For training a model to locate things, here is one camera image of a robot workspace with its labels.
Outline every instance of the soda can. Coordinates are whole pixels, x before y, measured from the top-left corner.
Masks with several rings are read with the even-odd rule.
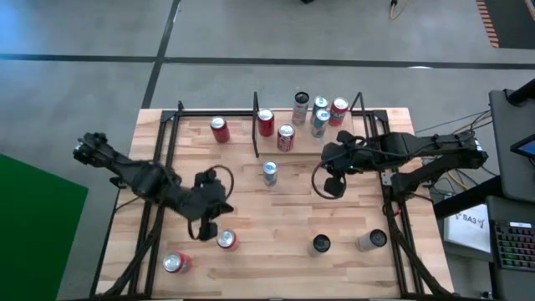
[[[331,119],[329,120],[329,124],[332,126],[341,126],[348,107],[349,102],[346,99],[341,97],[335,99],[331,105]]]
[[[368,252],[376,248],[383,247],[387,242],[386,233],[383,230],[375,229],[357,240],[357,248],[361,252]]]
[[[315,138],[321,138],[325,135],[327,130],[327,122],[329,121],[330,114],[327,110],[319,109],[316,112],[316,118],[310,127],[312,136]]]
[[[295,94],[295,101],[293,102],[292,123],[295,125],[302,125],[307,119],[308,110],[308,94],[299,92]]]
[[[211,132],[219,143],[225,143],[231,138],[227,121],[222,116],[216,116],[210,122]]]
[[[310,116],[310,124],[314,122],[314,119],[316,118],[316,112],[318,112],[319,109],[327,109],[327,106],[329,105],[329,101],[323,98],[322,96],[317,96],[314,99],[314,107],[312,107],[312,115]]]
[[[268,161],[264,163],[262,170],[264,171],[264,183],[267,186],[275,186],[277,184],[277,164]]]
[[[230,229],[221,231],[217,239],[217,245],[227,251],[236,250],[238,244],[236,233]]]
[[[275,114],[268,109],[258,112],[258,132],[264,137],[269,137],[275,132]]]
[[[164,258],[163,264],[169,273],[185,273],[191,268],[191,258],[183,253],[174,252]]]
[[[295,130],[291,125],[281,125],[277,133],[277,148],[280,151],[290,151],[293,148]]]
[[[310,257],[318,257],[327,252],[331,248],[331,240],[323,234],[319,234],[308,245],[308,255]]]

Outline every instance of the black floor stripe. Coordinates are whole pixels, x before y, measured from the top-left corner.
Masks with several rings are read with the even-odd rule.
[[[173,26],[175,24],[175,16],[178,11],[178,5],[181,0],[173,0],[171,5],[171,11],[169,12],[169,17],[167,17],[166,29],[164,34],[161,37],[160,47],[158,48],[158,54],[156,56],[156,61],[152,67],[152,72],[150,73],[149,83],[147,84],[147,90],[145,91],[145,96],[143,96],[143,103],[141,103],[141,109],[149,109],[150,103],[152,102],[152,96],[154,96],[154,91],[156,89],[156,83],[158,82],[158,77],[160,76],[161,65],[164,63],[167,45],[169,44],[169,39],[171,38],[171,32],[173,31]]]
[[[276,66],[330,66],[330,67],[376,67],[409,68],[429,67],[433,69],[512,69],[533,70],[535,64],[510,63],[442,63],[419,61],[373,61],[343,59],[256,59],[256,58],[196,58],[167,57],[168,64],[221,64],[221,65],[276,65]]]
[[[54,62],[116,62],[152,63],[154,56],[115,56],[115,55],[62,55],[62,54],[0,54],[0,60],[54,61]]]

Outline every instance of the desk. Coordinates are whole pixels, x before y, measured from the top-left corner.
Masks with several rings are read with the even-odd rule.
[[[392,131],[413,132],[406,108],[386,111]],[[160,116],[161,110],[140,112],[130,149],[132,159],[152,158]],[[363,120],[353,118],[358,134]],[[376,172],[349,176],[342,199],[324,200],[310,186],[318,156],[270,155],[257,159],[252,147],[251,117],[227,118],[232,138],[225,145],[213,140],[209,121],[210,117],[180,118],[173,167],[185,186],[191,186],[195,173],[209,166],[230,167],[236,184],[228,203],[236,211],[218,217],[217,223],[220,230],[234,229],[241,245],[234,253],[225,253],[215,240],[192,241],[187,234],[186,220],[166,210],[152,298],[400,296],[391,246],[369,253],[361,253],[354,246],[358,236],[373,228],[388,233]],[[166,149],[164,144],[162,158]],[[279,166],[278,184],[272,188],[262,182],[262,163],[266,160],[274,160]],[[414,160],[403,166],[402,171],[412,171],[418,166],[420,161]],[[228,185],[225,173],[218,172],[218,176]],[[317,183],[323,185],[324,178],[325,175],[318,174]],[[131,191],[122,191],[118,205],[133,197]],[[441,285],[453,291],[432,204],[415,198],[407,206],[418,255]],[[133,257],[142,207],[143,202],[139,201],[116,212],[97,293],[108,289]],[[328,235],[333,245],[322,257],[310,258],[306,249],[318,233]],[[164,271],[161,259],[174,250],[192,256],[193,269],[189,273]],[[140,291],[145,285],[147,258],[148,255],[141,267]],[[403,264],[409,267],[406,257]],[[410,269],[405,268],[405,273],[409,288],[413,288]]]

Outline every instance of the red soda can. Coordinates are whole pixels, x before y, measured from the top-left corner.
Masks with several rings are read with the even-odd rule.
[[[191,268],[191,258],[180,252],[168,254],[163,263],[169,273],[185,273]]]
[[[264,137],[269,137],[275,132],[275,114],[268,109],[258,112],[258,132]]]
[[[293,148],[295,130],[291,125],[281,125],[278,129],[277,147],[280,151],[290,151]]]
[[[211,132],[214,134],[214,138],[219,143],[225,143],[231,138],[231,133],[228,130],[227,121],[221,117],[216,116],[211,119],[210,122]]]
[[[329,119],[329,124],[332,126],[341,126],[348,107],[349,102],[346,99],[341,97],[335,99],[331,105],[331,118]]]
[[[236,250],[238,244],[239,242],[236,233],[230,229],[221,231],[221,234],[219,234],[219,238],[217,239],[217,245],[227,251]]]

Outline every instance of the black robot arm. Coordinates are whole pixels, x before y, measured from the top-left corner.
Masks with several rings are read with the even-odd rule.
[[[197,173],[195,185],[185,188],[181,186],[182,179],[172,169],[167,170],[155,161],[129,159],[108,145],[105,134],[101,133],[85,134],[79,139],[73,155],[84,164],[112,171],[145,201],[169,207],[189,222],[201,219],[200,240],[209,240],[217,235],[217,225],[211,222],[212,219],[234,210],[227,204],[231,191],[225,195],[226,189],[217,179],[214,168]],[[117,185],[117,178],[110,181]]]
[[[340,131],[337,141],[327,144],[318,165],[331,175],[324,190],[331,198],[344,194],[346,174],[364,171],[386,171],[403,166],[419,156],[440,156],[437,160],[410,173],[390,176],[391,196],[407,198],[424,181],[436,181],[444,172],[456,168],[479,168],[488,155],[479,146],[474,132],[467,130],[454,135],[415,137],[409,133],[389,133],[366,140]]]

